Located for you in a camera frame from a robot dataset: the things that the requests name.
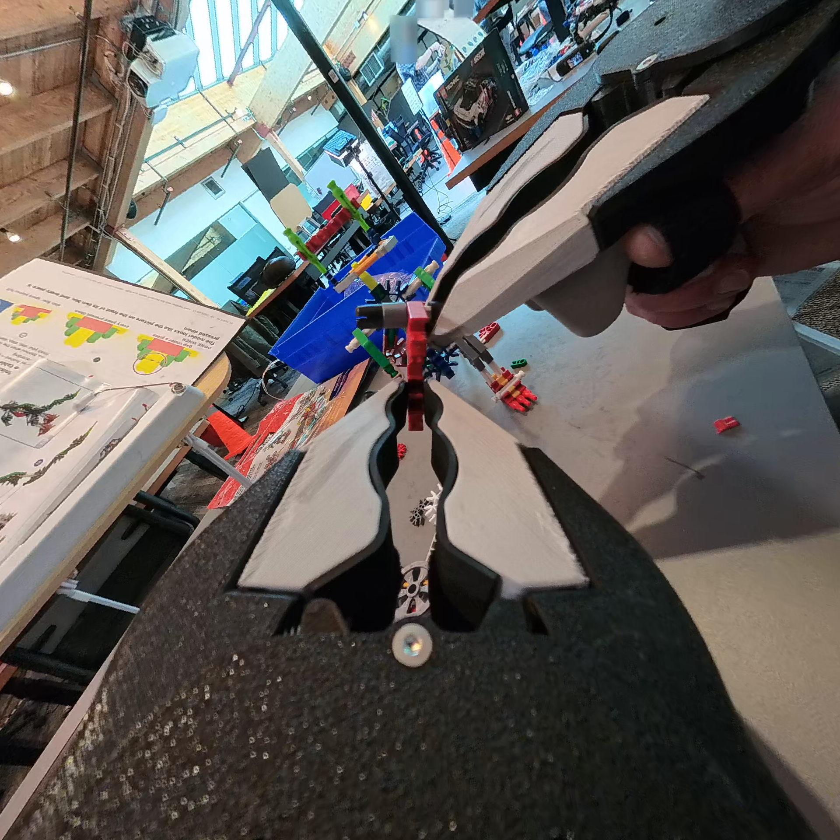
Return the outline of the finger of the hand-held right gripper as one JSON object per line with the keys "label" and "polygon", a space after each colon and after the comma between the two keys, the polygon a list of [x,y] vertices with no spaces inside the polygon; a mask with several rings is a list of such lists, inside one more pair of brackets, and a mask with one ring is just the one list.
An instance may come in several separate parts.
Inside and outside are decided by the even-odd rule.
{"label": "finger of the hand-held right gripper", "polygon": [[487,190],[447,260],[447,293],[499,246],[513,226],[547,201],[592,142],[584,112],[558,117]]}
{"label": "finger of the hand-held right gripper", "polygon": [[662,100],[619,122],[583,153],[561,187],[517,222],[488,257],[447,293],[447,263],[434,285],[431,341],[472,333],[590,265],[604,249],[588,213],[596,199],[643,161],[708,100]]}

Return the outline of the white ceiling projector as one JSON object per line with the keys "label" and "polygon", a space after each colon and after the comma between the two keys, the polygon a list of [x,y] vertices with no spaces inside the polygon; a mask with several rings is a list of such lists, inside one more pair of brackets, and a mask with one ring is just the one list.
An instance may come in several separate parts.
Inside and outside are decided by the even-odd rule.
{"label": "white ceiling projector", "polygon": [[186,33],[150,15],[135,17],[129,31],[129,86],[147,109],[157,109],[186,89],[198,54]]}

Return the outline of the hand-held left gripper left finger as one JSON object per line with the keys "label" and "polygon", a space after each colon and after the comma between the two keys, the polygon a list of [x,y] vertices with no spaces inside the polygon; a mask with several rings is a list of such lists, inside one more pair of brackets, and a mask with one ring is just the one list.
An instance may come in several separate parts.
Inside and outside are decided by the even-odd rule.
{"label": "hand-held left gripper left finger", "polygon": [[240,575],[245,590],[311,594],[372,553],[386,533],[375,447],[398,428],[404,383],[381,388],[309,443]]}

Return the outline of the grey wheel hub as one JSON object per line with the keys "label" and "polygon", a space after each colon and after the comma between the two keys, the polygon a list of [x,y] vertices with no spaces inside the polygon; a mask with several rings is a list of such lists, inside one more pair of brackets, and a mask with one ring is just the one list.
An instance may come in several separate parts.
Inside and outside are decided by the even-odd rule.
{"label": "grey wheel hub", "polygon": [[427,612],[430,606],[429,567],[426,563],[415,563],[402,570],[402,582],[398,591],[394,621],[415,620]]}

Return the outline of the black toy car box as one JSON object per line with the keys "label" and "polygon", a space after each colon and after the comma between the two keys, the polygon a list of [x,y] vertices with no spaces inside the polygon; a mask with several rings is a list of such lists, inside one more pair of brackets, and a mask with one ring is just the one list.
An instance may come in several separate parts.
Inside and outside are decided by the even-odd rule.
{"label": "black toy car box", "polygon": [[496,29],[444,80],[434,98],[461,151],[475,149],[529,110]]}

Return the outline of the instruction booklet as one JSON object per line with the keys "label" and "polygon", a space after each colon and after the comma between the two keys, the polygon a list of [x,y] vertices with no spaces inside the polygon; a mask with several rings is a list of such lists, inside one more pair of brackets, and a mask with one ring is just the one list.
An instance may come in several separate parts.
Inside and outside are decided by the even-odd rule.
{"label": "instruction booklet", "polygon": [[106,391],[194,385],[242,329],[230,312],[33,259],[2,278],[1,466]]}

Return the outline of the printed toy packet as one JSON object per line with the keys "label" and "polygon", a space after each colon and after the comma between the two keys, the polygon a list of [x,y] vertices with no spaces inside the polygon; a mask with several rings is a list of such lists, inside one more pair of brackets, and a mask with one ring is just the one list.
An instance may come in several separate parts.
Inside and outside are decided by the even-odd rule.
{"label": "printed toy packet", "polygon": [[371,362],[363,361],[311,390],[278,402],[260,422],[237,469],[255,484],[289,451],[304,449],[350,410]]}

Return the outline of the red rod black cylinder assembly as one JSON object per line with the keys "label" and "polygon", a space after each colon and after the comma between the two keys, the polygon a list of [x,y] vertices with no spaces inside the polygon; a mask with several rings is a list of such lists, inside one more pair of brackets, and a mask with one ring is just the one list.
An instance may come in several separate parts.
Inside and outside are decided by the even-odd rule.
{"label": "red rod black cylinder assembly", "polygon": [[424,370],[427,356],[429,311],[423,301],[379,302],[357,307],[353,336],[360,347],[391,376],[399,376],[384,352],[370,341],[367,330],[402,329],[405,333],[406,372],[403,376],[407,399],[406,421],[411,432],[424,429]]}

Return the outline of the black metal table leg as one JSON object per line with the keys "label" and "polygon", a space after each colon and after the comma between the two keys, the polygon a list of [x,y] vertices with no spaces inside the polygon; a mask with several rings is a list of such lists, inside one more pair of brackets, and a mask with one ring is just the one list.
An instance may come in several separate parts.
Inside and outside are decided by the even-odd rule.
{"label": "black metal table leg", "polygon": [[373,122],[365,114],[357,98],[348,87],[348,84],[341,78],[330,57],[310,30],[310,27],[300,12],[295,8],[294,3],[292,1],[273,1],[272,4],[280,16],[286,20],[291,33],[297,38],[311,62],[324,76],[324,79],[341,101],[352,121],[364,136],[364,139],[370,144],[380,162],[383,163],[394,183],[402,192],[407,205],[441,239],[444,243],[444,252],[446,255],[449,255],[453,248],[452,241],[437,221],[436,216],[425,204],[422,195],[417,191],[408,175],[404,172],[403,166],[387,147],[382,136],[373,125]]}

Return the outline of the white page holder clip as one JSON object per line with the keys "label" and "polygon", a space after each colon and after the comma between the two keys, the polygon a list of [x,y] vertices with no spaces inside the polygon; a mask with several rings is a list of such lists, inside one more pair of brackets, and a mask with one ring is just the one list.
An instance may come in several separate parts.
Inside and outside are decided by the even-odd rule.
{"label": "white page holder clip", "polygon": [[2,466],[2,600],[37,589],[203,404],[166,383],[97,396],[40,450]]}

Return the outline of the red yellow connector cluster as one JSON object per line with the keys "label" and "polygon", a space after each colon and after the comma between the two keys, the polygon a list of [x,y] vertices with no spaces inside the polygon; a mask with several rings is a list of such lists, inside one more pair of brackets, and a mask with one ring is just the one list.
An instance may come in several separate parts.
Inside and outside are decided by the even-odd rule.
{"label": "red yellow connector cluster", "polygon": [[511,410],[526,413],[538,401],[535,395],[523,383],[523,371],[510,371],[508,368],[492,364],[481,372],[482,377],[492,391],[494,403],[508,406]]}

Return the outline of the blue plastic bin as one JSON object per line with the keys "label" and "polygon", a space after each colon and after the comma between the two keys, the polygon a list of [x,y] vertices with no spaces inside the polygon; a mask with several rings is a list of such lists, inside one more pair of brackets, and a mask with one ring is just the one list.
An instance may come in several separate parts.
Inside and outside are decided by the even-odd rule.
{"label": "blue plastic bin", "polygon": [[[404,217],[383,238],[391,236],[396,238],[394,248],[368,269],[383,286],[382,277],[406,285],[415,278],[415,269],[425,268],[432,261],[442,263],[444,242],[414,213]],[[333,287],[317,290],[269,355],[316,384],[368,361],[370,356],[363,348],[349,353],[346,345],[353,338],[357,307],[372,300],[361,280],[341,292]]]}

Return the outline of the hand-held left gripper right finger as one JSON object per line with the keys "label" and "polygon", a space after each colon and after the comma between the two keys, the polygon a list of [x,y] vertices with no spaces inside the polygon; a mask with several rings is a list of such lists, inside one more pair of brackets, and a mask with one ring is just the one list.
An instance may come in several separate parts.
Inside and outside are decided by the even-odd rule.
{"label": "hand-held left gripper right finger", "polygon": [[581,589],[589,578],[543,494],[519,441],[438,382],[427,407],[455,456],[438,507],[454,550],[493,573],[502,598]]}

